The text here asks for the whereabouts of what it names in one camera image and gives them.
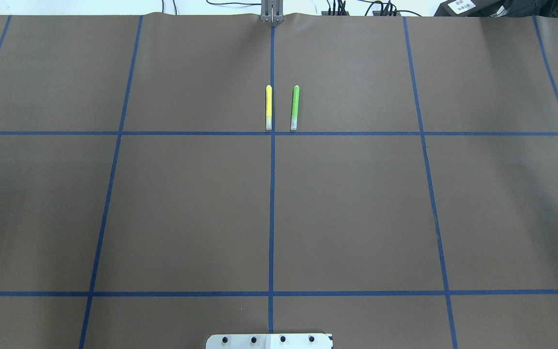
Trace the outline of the green highlighter pen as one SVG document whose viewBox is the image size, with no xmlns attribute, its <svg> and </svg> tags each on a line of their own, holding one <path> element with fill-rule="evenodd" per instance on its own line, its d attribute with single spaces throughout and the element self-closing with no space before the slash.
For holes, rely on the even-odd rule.
<svg viewBox="0 0 558 349">
<path fill-rule="evenodd" d="M 300 101 L 300 86 L 295 85 L 292 92 L 292 107 L 291 107 L 291 117 L 290 117 L 290 131 L 294 132 L 297 130 L 297 121 L 299 115 L 299 101 Z"/>
</svg>

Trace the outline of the yellow highlighter pen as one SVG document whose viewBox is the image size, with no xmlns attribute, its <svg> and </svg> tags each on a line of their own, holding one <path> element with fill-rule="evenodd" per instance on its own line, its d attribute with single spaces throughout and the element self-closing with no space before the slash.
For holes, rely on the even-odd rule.
<svg viewBox="0 0 558 349">
<path fill-rule="evenodd" d="M 273 86 L 265 87 L 265 130 L 273 129 Z"/>
</svg>

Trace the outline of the aluminium frame post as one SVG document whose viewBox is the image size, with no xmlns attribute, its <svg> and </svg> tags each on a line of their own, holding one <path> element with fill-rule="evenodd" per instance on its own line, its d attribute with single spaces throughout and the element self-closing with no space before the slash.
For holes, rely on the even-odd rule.
<svg viewBox="0 0 558 349">
<path fill-rule="evenodd" d="M 285 20 L 283 0 L 261 0 L 261 22 L 277 25 Z"/>
</svg>

